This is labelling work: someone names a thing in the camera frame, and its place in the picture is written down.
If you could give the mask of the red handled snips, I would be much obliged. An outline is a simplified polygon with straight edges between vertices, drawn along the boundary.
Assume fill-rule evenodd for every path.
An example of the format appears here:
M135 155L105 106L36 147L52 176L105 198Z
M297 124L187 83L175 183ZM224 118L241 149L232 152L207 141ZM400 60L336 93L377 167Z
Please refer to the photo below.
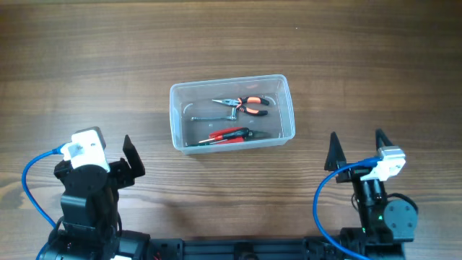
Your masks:
M234 127L212 132L204 142L210 144L229 144L256 139L268 139L270 137L271 134L265 131L251 130L247 127Z

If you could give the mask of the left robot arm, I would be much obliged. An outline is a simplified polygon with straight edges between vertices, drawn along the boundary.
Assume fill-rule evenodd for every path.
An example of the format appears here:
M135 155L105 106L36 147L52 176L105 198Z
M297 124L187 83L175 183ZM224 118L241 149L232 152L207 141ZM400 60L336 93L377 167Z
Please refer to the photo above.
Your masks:
M118 212L120 189L133 186L145 174L141 158L129 136L124 158L108 164L73 166L62 160L54 175L64 185L63 216L39 251L38 259L146 259L150 236L122 229Z

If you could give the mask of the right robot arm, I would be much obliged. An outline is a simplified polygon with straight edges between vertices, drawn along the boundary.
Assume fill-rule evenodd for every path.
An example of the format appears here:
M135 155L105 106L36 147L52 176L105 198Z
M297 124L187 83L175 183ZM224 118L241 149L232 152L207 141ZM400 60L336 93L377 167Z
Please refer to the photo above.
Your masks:
M419 209L409 197L389 194L385 182L398 175L406 163L404 151L385 133L375 131L377 162L348 163L339 138L331 133L324 169L337 183L351 183L360 227L343 227L334 238L343 248L367 259L404 259L404 244L414 240Z

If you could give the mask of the green handled screwdriver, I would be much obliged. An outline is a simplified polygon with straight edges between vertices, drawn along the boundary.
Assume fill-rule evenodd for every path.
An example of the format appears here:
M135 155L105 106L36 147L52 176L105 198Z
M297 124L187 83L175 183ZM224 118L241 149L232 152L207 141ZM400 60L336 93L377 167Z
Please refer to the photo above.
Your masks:
M197 144L189 144L186 147L200 147L200 146L208 146L208 145L213 145L216 144L217 142L202 142L202 143L197 143Z

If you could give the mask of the clear plastic storage container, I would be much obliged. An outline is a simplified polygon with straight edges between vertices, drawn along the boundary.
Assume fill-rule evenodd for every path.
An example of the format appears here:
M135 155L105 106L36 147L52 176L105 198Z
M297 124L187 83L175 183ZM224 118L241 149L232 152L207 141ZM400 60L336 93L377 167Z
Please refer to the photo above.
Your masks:
M295 115L282 74L174 84L173 146L185 155L283 145L295 136Z

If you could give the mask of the black red screwdriver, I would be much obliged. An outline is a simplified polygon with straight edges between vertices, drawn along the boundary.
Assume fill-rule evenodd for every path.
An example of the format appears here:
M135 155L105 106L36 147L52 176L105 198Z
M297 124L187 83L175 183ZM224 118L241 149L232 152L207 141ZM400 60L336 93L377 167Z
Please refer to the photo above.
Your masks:
M220 131L213 132L209 135L208 139L201 140L202 142L217 142L216 144L223 143L238 143L244 142L246 138L253 136L253 132L246 127L235 127L229 129L223 129Z

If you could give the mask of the silver socket wrench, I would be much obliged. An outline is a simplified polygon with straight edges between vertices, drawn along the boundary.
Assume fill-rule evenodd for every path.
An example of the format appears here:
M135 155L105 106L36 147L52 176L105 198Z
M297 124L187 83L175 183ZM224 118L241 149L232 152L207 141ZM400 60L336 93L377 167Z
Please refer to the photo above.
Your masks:
M191 121L218 121L218 120L236 121L237 120L237 110L233 108L229 116L191 117Z

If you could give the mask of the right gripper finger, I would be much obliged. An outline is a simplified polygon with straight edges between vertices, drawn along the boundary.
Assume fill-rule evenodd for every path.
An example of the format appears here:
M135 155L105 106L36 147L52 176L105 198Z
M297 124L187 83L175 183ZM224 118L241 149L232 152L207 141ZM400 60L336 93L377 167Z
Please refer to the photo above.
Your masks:
M385 132L382 129L375 130L375 146L376 149L380 149L382 147L391 147L393 146L393 142L385 135Z
M335 171L347 164L344 151L335 131L331 132L328 154L324 165L324 170Z

